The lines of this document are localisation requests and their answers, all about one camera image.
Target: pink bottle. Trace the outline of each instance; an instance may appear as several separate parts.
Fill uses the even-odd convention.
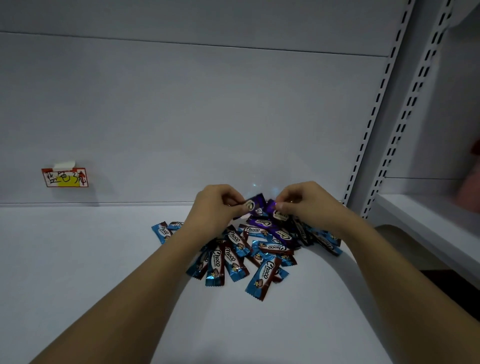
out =
[[[480,213],[480,140],[473,145],[471,153],[477,156],[477,163],[463,181],[455,203],[466,210]]]

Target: person's right hand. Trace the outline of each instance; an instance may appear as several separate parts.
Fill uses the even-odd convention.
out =
[[[286,215],[296,215],[308,225],[341,236],[352,214],[317,183],[291,184],[276,198],[276,209]]]

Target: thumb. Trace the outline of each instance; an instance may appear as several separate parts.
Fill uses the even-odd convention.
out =
[[[245,215],[248,212],[248,207],[246,207],[245,205],[237,205],[229,207],[229,210],[232,214],[232,217],[236,218],[238,216]]]
[[[284,215],[296,215],[299,204],[294,204],[293,202],[278,202],[275,205],[275,209],[280,211]]]

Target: person's left hand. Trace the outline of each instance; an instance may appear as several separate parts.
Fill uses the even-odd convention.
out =
[[[230,220],[245,215],[243,196],[229,184],[211,184],[197,194],[182,229],[200,234],[205,243],[220,235]]]

